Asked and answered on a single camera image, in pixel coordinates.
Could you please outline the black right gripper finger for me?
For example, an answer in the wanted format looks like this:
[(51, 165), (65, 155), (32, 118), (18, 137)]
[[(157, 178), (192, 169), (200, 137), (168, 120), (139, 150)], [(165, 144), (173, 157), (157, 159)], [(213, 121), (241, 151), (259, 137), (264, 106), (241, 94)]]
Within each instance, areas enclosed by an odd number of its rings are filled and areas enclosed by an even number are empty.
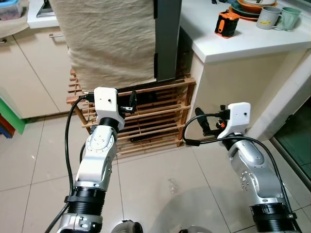
[(209, 122), (207, 120), (207, 116), (202, 116), (202, 115), (205, 115), (204, 111), (202, 111), (200, 107), (196, 107), (195, 114), (198, 116), (198, 118), (196, 118), (196, 121), (202, 128), (202, 132), (204, 136), (210, 136), (212, 133), (211, 133), (211, 128), (209, 126)]

